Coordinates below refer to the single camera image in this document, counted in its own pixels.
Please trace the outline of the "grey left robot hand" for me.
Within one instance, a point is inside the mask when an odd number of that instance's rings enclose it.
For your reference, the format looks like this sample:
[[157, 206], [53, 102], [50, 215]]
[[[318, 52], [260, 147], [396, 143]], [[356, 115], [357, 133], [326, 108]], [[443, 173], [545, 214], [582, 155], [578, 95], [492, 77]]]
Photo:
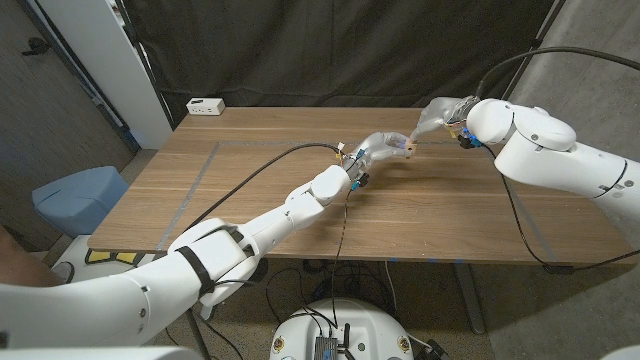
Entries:
[[347, 155], [343, 168], [350, 173], [364, 171], [376, 161], [390, 157], [410, 157], [413, 150], [413, 143], [405, 135], [397, 132], [375, 132]]

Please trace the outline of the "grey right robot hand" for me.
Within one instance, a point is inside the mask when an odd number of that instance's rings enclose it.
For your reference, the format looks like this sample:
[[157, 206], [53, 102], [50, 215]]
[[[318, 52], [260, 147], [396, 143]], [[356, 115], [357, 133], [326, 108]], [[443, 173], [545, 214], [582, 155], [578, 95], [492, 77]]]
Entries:
[[439, 127], [457, 131], [467, 120], [470, 110], [480, 101], [476, 96], [465, 98], [436, 97], [421, 111], [416, 128], [409, 139], [416, 142], [423, 134]]

